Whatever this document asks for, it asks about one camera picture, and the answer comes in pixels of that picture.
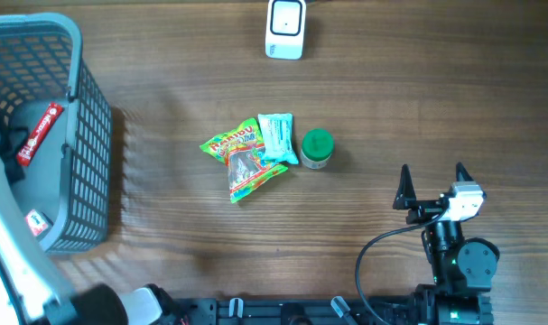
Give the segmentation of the red Nescafe stick sachet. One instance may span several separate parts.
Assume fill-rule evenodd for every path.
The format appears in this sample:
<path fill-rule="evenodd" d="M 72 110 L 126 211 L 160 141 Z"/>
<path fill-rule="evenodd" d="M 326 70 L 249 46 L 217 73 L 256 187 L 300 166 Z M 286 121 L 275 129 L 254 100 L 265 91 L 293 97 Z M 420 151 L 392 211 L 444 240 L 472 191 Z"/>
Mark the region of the red Nescafe stick sachet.
<path fill-rule="evenodd" d="M 24 167 L 28 167 L 41 146 L 44 138 L 50 132 L 56 120 L 64 111 L 60 104 L 51 102 L 36 127 L 30 132 L 25 144 L 16 155 L 16 161 Z"/>

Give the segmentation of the Haribo gummy candy bag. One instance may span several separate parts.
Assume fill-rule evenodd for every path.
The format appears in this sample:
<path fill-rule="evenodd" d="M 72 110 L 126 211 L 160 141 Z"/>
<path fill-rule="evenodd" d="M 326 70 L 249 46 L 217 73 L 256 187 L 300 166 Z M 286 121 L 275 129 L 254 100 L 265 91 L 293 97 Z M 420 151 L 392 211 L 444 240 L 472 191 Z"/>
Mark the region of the Haribo gummy candy bag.
<path fill-rule="evenodd" d="M 227 166 L 232 204 L 287 171 L 285 165 L 265 159 L 264 139 L 254 117 L 231 131 L 214 135 L 200 149 Z"/>

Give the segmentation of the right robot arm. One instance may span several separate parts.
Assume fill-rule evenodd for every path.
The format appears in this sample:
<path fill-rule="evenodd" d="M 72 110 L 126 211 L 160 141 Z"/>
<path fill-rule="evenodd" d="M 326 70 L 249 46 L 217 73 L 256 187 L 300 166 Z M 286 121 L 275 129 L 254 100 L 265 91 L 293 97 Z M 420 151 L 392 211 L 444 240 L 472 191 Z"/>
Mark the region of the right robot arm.
<path fill-rule="evenodd" d="M 421 240 L 432 268 L 433 284 L 420 284 L 410 295 L 409 324 L 494 322 L 490 299 L 500 252 L 486 239 L 466 239 L 462 224 L 473 219 L 487 197 L 462 163 L 456 181 L 434 200 L 418 200 L 408 165 L 401 170 L 393 208 L 406 210 L 406 223 L 422 226 Z"/>

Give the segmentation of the red pocket tissue pack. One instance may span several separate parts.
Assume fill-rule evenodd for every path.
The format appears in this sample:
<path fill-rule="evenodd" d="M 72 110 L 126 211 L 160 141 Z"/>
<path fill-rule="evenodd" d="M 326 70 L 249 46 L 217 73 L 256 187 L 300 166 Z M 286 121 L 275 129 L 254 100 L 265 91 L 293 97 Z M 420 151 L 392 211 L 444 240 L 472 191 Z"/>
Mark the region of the red pocket tissue pack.
<path fill-rule="evenodd" d="M 52 226 L 51 221 L 36 209 L 32 209 L 25 216 L 25 221 L 35 237 L 38 237 Z"/>

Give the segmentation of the mint green tissue pack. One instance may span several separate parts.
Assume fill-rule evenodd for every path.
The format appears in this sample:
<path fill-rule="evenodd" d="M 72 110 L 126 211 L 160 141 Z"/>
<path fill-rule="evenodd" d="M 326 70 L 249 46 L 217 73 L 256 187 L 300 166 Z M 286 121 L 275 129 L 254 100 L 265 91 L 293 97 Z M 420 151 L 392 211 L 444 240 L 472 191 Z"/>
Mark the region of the mint green tissue pack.
<path fill-rule="evenodd" d="M 263 158 L 276 163 L 298 164 L 299 160 L 293 150 L 293 115 L 260 114 L 258 122 L 265 144 Z"/>

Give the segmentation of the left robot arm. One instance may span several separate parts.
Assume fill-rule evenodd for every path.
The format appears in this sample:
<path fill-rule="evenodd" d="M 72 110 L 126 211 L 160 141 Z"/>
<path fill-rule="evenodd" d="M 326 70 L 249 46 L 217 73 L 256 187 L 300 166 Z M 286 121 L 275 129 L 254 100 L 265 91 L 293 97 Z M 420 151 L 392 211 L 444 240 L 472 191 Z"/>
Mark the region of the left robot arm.
<path fill-rule="evenodd" d="M 23 221 L 0 155 L 0 324 L 128 322 L 122 300 L 109 286 L 75 293 L 41 250 Z"/>

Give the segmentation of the green lid plastic jar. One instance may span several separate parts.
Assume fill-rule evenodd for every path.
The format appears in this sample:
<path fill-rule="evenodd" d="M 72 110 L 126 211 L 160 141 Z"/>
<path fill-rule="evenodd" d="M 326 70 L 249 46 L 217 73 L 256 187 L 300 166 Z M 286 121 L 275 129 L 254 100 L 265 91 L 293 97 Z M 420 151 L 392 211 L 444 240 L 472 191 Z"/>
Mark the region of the green lid plastic jar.
<path fill-rule="evenodd" d="M 325 167 L 334 152 L 334 147 L 334 139 L 329 131 L 321 128 L 308 131 L 302 140 L 302 164 L 313 170 Z"/>

